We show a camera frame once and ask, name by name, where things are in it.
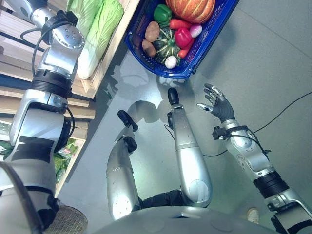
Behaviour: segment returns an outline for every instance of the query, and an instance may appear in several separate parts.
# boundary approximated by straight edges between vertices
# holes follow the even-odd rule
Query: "green squash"
[[[174,30],[169,27],[161,28],[158,38],[153,42],[156,49],[155,59],[157,62],[165,64],[167,57],[175,56],[179,65],[180,57],[177,55],[180,48],[176,45]]]

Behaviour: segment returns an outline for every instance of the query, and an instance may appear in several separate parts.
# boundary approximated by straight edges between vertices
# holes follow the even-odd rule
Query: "wire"
[[[24,36],[25,36],[26,34],[29,34],[29,33],[32,33],[32,32],[36,32],[36,31],[41,31],[41,29],[40,29],[40,28],[32,28],[32,29],[26,30],[25,32],[22,32],[22,33],[21,33],[20,38],[21,38],[24,42],[30,44],[33,48],[35,48],[36,45],[34,45],[33,43],[31,43],[31,42],[29,42],[28,40],[26,40],[26,39],[24,38]],[[41,51],[41,52],[44,52],[44,49],[42,49],[41,47],[38,47],[38,50]]]
[[[33,72],[33,77],[34,77],[34,78],[35,78],[35,75],[36,75],[36,73],[35,73],[35,58],[36,58],[36,53],[37,53],[37,50],[38,50],[38,48],[39,48],[39,45],[40,45],[42,39],[44,38],[44,36],[45,36],[47,33],[49,33],[50,31],[52,31],[53,29],[58,28],[58,27],[61,27],[61,26],[63,26],[63,25],[67,25],[67,24],[69,24],[69,23],[68,23],[68,22],[57,23],[57,24],[53,25],[48,31],[45,31],[45,32],[41,35],[41,37],[39,38],[39,40],[38,40],[38,42],[37,42],[37,44],[36,44],[36,46],[35,46],[35,48],[34,48],[34,53],[33,53],[33,57],[32,57],[32,60],[31,60],[31,70],[32,70],[32,72]]]
[[[168,128],[170,128],[170,126],[167,125],[167,124],[164,124],[164,126],[165,126],[165,129],[167,129],[167,131],[170,133],[170,135],[172,136],[172,138],[175,139],[174,135],[173,135],[173,134],[170,132],[170,130],[168,129]]]
[[[261,146],[261,144],[260,144],[260,142],[259,142],[257,136],[255,135],[255,133],[256,133],[256,132],[259,132],[260,130],[262,130],[262,129],[264,129],[265,127],[267,127],[268,125],[270,125],[270,124],[271,124],[274,120],[276,120],[284,111],[286,111],[291,105],[293,105],[295,102],[299,101],[300,99],[304,98],[305,96],[307,96],[307,95],[309,95],[309,94],[312,94],[312,92],[309,92],[309,93],[307,93],[307,94],[305,94],[305,95],[302,95],[301,97],[297,98],[295,101],[293,101],[293,102],[290,103],[288,106],[286,106],[274,119],[272,119],[270,122],[268,122],[268,123],[267,123],[266,125],[264,125],[263,127],[259,128],[258,130],[256,130],[256,131],[253,132],[252,130],[248,129],[248,130],[251,132],[251,134],[254,136],[255,139],[252,139],[251,137],[248,137],[248,136],[241,136],[241,135],[231,135],[230,137],[243,137],[243,138],[248,138],[248,139],[254,141],[254,142],[260,147],[260,149],[261,149],[261,151],[263,152],[263,154],[264,154],[266,157],[268,157],[268,156],[267,156],[267,153],[270,152],[270,151],[264,150],[264,149],[262,148],[262,146]],[[219,155],[224,154],[224,153],[227,152],[227,151],[228,151],[228,150],[225,150],[225,151],[223,151],[223,152],[221,152],[221,153],[219,153],[219,154],[217,154],[217,155],[203,155],[203,156],[205,156],[205,157],[217,157],[217,156],[219,156]]]
[[[219,154],[217,154],[217,155],[203,155],[203,156],[205,156],[205,157],[217,157],[217,156],[219,156],[219,155],[224,154],[225,152],[227,152],[227,150],[225,150],[225,151],[223,151],[223,152],[221,152],[221,153],[219,153]]]
[[[69,107],[67,107],[67,110],[70,114],[70,117],[72,118],[72,122],[73,122],[73,127],[72,127],[72,130],[70,131],[70,134],[68,135],[68,139],[72,136],[74,130],[75,130],[75,127],[76,127],[76,123],[75,123],[75,118],[74,118],[74,115],[73,113],[71,112],[71,110],[69,109]]]
[[[291,104],[289,104],[288,106],[285,107],[284,110],[282,110],[274,119],[272,119],[270,122],[268,122],[266,125],[264,125],[263,127],[259,128],[258,130],[256,130],[254,133],[259,132],[260,130],[264,129],[265,127],[267,127],[269,124],[271,124],[274,120],[276,120],[284,111],[287,110],[287,108],[289,108],[291,105],[293,105],[296,101],[299,101],[300,99],[304,98],[305,96],[312,94],[312,92],[309,92],[299,98],[297,98],[295,101],[293,101]]]

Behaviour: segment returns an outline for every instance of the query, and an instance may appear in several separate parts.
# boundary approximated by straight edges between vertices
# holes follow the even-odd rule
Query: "pumpkin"
[[[204,23],[213,13],[215,0],[166,0],[172,12],[188,22]]]
[[[169,27],[160,29],[158,38],[153,42],[156,48],[156,61],[165,65],[165,61],[170,56],[177,58],[177,64],[179,65],[180,58],[177,55],[180,48],[177,47],[174,38],[175,32]]]

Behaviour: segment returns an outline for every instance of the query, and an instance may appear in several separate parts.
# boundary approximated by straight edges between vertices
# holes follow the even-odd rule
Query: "lettuce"
[[[77,74],[80,78],[88,78],[92,75],[122,15],[123,8],[117,0],[104,0],[104,4],[95,16],[79,57]]]
[[[72,11],[78,18],[76,28],[87,37],[89,29],[104,0],[68,0],[66,11]]]

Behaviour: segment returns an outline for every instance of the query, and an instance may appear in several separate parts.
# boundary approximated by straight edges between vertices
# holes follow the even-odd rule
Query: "gray floor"
[[[211,133],[219,122],[195,107],[206,102],[206,82],[218,86],[232,103],[236,119],[251,129],[270,121],[312,87],[312,2],[310,0],[241,0],[223,31],[186,83],[145,70],[122,44],[99,90],[105,113],[88,147],[60,193],[63,203],[88,218],[87,233],[112,222],[107,208],[106,164],[122,129],[117,111],[124,109],[139,125],[138,149],[131,155],[141,198],[178,188],[174,141],[165,130],[167,89],[176,87],[202,151],[224,150]],[[287,183],[312,206],[311,95],[297,102],[257,135]],[[206,158],[214,197],[211,209],[245,218],[249,207],[260,210],[260,224],[273,228],[261,195],[230,154]]]

